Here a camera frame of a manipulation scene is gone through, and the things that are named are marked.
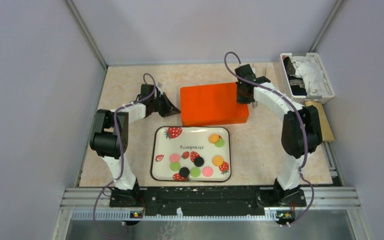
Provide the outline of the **orange box lid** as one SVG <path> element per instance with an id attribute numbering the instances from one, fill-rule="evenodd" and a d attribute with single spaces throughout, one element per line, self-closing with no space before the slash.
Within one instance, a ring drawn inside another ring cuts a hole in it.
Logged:
<path id="1" fill-rule="evenodd" d="M 180 111 L 185 127 L 244 124 L 249 118 L 248 106 L 237 103 L 234 82 L 180 88 Z"/>

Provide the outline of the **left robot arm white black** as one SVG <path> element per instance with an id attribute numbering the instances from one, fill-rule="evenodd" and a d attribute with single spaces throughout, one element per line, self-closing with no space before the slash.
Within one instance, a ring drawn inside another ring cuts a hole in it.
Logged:
<path id="1" fill-rule="evenodd" d="M 139 191 L 134 189 L 137 178 L 126 157 L 129 124 L 153 113 L 166 118 L 180 114 L 181 110 L 175 107 L 159 85 L 143 83 L 134 101 L 115 110 L 99 109 L 94 117 L 89 146 L 108 166 L 113 185 L 123 190 L 121 200 L 129 207 L 136 206 L 141 198 Z"/>

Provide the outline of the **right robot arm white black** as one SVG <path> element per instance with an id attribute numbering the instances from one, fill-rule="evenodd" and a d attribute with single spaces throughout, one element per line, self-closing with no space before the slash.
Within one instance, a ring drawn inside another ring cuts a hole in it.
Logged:
<path id="1" fill-rule="evenodd" d="M 287 206 L 294 198 L 292 189 L 301 183 L 308 158 L 323 140 L 318 109 L 293 101 L 267 77 L 257 77 L 250 64 L 240 64 L 232 74 L 237 78 L 237 103 L 258 102 L 282 121 L 281 145 L 287 157 L 275 180 L 279 189 L 273 192 L 273 200 L 279 206 Z"/>

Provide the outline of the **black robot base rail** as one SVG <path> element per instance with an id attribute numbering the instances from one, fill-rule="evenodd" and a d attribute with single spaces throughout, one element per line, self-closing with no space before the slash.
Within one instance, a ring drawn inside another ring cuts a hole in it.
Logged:
<path id="1" fill-rule="evenodd" d="M 262 216 L 266 208 L 295 210 L 306 207 L 303 190 L 283 193 L 278 187 L 260 185 L 160 186 L 111 190 L 111 208 L 140 208 L 146 216 L 186 217 Z"/>

